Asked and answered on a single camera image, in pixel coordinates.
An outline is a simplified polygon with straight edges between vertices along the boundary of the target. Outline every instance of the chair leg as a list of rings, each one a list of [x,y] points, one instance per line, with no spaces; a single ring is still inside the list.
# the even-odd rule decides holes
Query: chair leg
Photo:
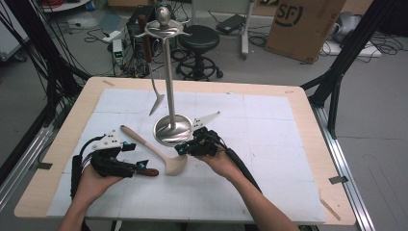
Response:
[[[211,72],[206,74],[205,70],[211,70]],[[215,72],[217,73],[217,78],[221,78],[223,76],[223,73],[219,70],[219,67],[216,66],[212,60],[203,57],[201,54],[195,54],[194,57],[183,59],[176,67],[176,73],[184,76],[183,80],[193,79],[198,81],[201,79],[206,79],[207,81],[210,81],[209,77]]]

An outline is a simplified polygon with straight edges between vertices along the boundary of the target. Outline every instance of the power strip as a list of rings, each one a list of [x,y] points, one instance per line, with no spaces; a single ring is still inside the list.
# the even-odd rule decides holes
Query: power strip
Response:
[[[119,32],[119,31],[113,31],[112,33],[109,34],[108,37],[102,38],[102,40],[103,40],[104,42],[109,43],[109,42],[111,42],[113,39],[115,39],[116,37],[118,37],[120,34],[121,34],[121,32]]]

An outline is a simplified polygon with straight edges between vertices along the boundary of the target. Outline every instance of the round metal base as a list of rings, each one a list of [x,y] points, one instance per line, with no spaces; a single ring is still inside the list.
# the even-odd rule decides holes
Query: round metal base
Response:
[[[175,127],[171,129],[170,116],[164,116],[156,122],[153,128],[153,136],[162,145],[175,146],[180,142],[187,141],[192,135],[192,123],[184,115],[175,115]]]

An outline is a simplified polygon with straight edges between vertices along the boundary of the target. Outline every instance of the metal pole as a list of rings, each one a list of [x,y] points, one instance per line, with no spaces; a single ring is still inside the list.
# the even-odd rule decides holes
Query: metal pole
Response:
[[[163,58],[165,65],[166,76],[166,91],[167,91],[167,103],[168,103],[168,115],[170,119],[170,130],[176,128],[175,125],[175,112],[174,112],[174,96],[173,96],[173,78],[171,76],[171,58],[170,58],[170,45],[169,39],[163,39]]]

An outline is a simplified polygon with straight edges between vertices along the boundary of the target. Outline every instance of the cardboard box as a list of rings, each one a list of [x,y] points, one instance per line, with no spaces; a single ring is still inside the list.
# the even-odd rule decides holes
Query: cardboard box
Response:
[[[351,12],[363,15],[369,8],[372,0],[346,0],[342,12]],[[277,4],[264,4],[261,0],[255,0],[252,15],[274,16]]]
[[[110,7],[132,7],[135,8],[138,5],[153,6],[154,0],[108,0]]]
[[[314,63],[344,3],[345,0],[280,0],[265,49]]]

